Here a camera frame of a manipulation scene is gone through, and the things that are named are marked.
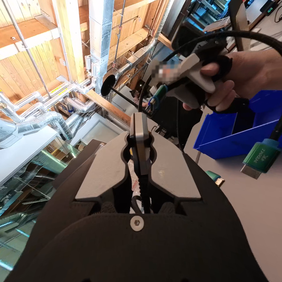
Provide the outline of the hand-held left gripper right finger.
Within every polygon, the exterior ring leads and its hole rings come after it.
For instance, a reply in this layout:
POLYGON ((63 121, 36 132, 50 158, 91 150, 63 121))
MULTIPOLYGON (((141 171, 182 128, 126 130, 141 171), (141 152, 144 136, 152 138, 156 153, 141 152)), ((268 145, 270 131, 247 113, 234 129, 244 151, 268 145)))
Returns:
POLYGON ((149 133, 146 141, 146 172, 153 213, 165 202, 177 208, 181 202, 202 199, 180 149, 157 133, 149 133))

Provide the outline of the rectangular silver duct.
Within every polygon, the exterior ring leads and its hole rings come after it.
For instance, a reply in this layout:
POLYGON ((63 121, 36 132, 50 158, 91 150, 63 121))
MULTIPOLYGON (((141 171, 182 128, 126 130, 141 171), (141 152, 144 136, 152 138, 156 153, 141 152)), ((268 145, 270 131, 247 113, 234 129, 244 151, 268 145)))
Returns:
POLYGON ((114 2, 114 0, 89 0, 91 74, 95 92, 99 95, 108 67, 114 2))

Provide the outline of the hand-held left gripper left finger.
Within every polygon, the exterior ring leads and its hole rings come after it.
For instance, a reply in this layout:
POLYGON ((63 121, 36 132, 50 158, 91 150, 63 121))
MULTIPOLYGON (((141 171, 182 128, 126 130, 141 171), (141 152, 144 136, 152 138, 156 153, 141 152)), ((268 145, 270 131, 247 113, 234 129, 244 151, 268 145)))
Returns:
POLYGON ((78 202, 102 205, 111 202, 118 213, 129 213, 132 179, 128 167, 129 132, 112 139, 95 154, 94 160, 75 196, 78 202))

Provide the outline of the person's right hand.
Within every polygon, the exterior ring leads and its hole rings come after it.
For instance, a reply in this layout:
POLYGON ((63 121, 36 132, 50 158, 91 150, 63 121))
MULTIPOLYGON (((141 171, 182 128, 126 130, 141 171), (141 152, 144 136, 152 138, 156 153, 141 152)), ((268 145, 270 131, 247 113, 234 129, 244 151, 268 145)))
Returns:
POLYGON ((230 72, 213 94, 206 93, 207 104, 224 111, 236 97, 252 99, 262 90, 282 90, 282 58, 274 49, 227 54, 230 72))

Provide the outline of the insulated silver pipes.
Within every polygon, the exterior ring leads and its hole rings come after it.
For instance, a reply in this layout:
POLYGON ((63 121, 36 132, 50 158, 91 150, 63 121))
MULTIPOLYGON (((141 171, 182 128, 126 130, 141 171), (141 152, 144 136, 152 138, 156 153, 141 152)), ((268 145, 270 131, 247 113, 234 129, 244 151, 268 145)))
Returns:
POLYGON ((6 149, 24 135, 38 132, 49 125, 55 125, 66 140, 72 140, 83 124, 87 113, 97 109, 94 102, 88 100, 83 103, 78 98, 70 98, 72 91, 86 95, 93 90, 95 83, 86 79, 81 84, 65 82, 51 92, 51 98, 44 98, 39 92, 33 92, 21 102, 13 104, 1 91, 1 112, 10 120, 1 118, 0 148, 6 149), (74 109, 74 113, 66 120, 63 116, 51 111, 58 102, 65 102, 74 109))

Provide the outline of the grey square hdmi adapter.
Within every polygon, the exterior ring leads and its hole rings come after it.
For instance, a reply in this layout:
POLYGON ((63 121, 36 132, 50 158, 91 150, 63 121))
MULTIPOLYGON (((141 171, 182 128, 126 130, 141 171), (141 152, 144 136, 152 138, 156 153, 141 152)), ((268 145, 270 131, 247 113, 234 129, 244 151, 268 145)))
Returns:
POLYGON ((151 138, 148 131, 147 116, 143 112, 133 113, 129 134, 134 171, 138 178, 149 174, 151 138))

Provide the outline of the black disc on rod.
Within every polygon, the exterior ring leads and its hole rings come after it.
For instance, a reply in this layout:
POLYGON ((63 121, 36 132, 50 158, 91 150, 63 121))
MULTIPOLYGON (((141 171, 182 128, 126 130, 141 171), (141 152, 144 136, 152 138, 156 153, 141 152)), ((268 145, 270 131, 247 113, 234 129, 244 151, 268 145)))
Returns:
POLYGON ((126 100, 128 103, 130 103, 131 105, 133 105, 136 109, 138 109, 138 105, 135 104, 132 100, 130 100, 129 98, 127 98, 126 96, 124 96, 121 92, 119 92, 118 90, 116 90, 113 86, 114 83, 116 81, 115 75, 110 75, 108 76, 102 87, 101 87, 101 95, 103 97, 108 96, 111 92, 114 92, 115 94, 117 94, 118 96, 122 97, 124 100, 126 100))

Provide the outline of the blue plastic bin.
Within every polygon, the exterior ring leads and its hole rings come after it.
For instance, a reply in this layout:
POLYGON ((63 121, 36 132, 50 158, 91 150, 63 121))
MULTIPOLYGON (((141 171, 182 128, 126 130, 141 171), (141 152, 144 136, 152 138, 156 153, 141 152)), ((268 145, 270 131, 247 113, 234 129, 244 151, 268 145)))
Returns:
POLYGON ((264 90, 243 113, 206 115, 193 148, 212 159, 248 154, 269 138, 282 112, 282 91, 264 90))

